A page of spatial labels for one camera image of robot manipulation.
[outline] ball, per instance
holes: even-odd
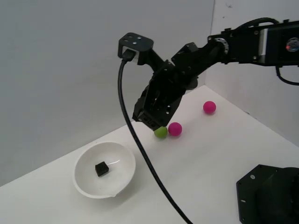
[[[205,113],[213,114],[216,110],[216,104],[213,101],[207,101],[205,102],[203,109]]]
[[[182,133],[182,126],[178,122],[173,122],[168,127],[168,132],[172,136],[179,136]]]
[[[167,136],[168,130],[167,127],[160,127],[154,131],[154,134],[157,138],[163,139]]]

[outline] black mounting plate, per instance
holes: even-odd
[[[255,192],[271,175],[282,168],[258,165],[237,183],[239,219],[243,224],[264,224],[256,207]]]

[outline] magenta ball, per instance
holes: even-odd
[[[172,136],[179,136],[182,130],[183,128],[178,122],[173,122],[168,127],[168,133]]]
[[[205,113],[213,114],[216,110],[216,104],[213,101],[207,101],[205,102],[203,108]]]

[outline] robotic arm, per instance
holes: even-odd
[[[273,25],[259,26],[271,22]],[[148,64],[154,71],[149,85],[135,104],[133,119],[156,130],[167,126],[186,90],[197,87],[197,78],[216,63],[251,63],[279,67],[299,66],[299,21],[279,23],[271,18],[247,22],[236,29],[225,29],[208,37],[208,43],[198,48],[186,44],[172,58],[163,61],[153,50],[154,42],[144,36],[128,33],[119,40],[118,56],[125,50],[135,52],[138,65]]]

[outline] black cable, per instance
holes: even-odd
[[[246,22],[240,26],[238,26],[236,29],[234,29],[234,31],[238,31],[240,29],[245,29],[248,27],[252,27],[252,26],[258,26],[261,23],[266,23],[266,22],[270,22],[273,24],[278,24],[279,22],[273,18],[269,18],[269,17],[263,17],[263,18],[259,18],[259,19],[255,19],[255,20],[251,20],[249,22]]]
[[[276,66],[275,69],[276,69],[276,74],[277,74],[278,78],[279,78],[281,81],[283,81],[284,83],[287,83],[287,84],[289,84],[289,85],[299,85],[299,83],[292,82],[292,81],[289,81],[289,80],[286,80],[286,79],[282,78],[278,66]]]
[[[123,113],[123,116],[125,117],[126,123],[128,125],[128,128],[142,154],[142,156],[144,157],[144,160],[146,162],[146,164],[149,167],[150,172],[153,174],[157,184],[159,185],[160,189],[162,190],[162,192],[164,193],[164,195],[166,196],[166,198],[168,199],[168,201],[170,202],[170,204],[172,204],[172,206],[174,207],[174,209],[179,213],[179,215],[185,220],[186,223],[188,224],[193,224],[188,217],[183,213],[183,211],[180,209],[180,207],[175,203],[175,201],[172,199],[172,197],[170,196],[170,194],[168,193],[167,189],[165,188],[165,186],[163,185],[163,183],[161,182],[158,174],[156,173],[153,165],[150,162],[149,157],[147,156],[141,142],[139,141],[137,134],[131,124],[130,118],[128,116],[127,110],[126,110],[126,106],[124,104],[124,100],[123,100],[123,96],[122,96],[122,73],[123,73],[123,68],[125,67],[125,64],[127,63],[126,60],[122,60],[121,65],[120,65],[120,69],[118,72],[118,97],[119,97],[119,101],[121,104],[121,111]]]

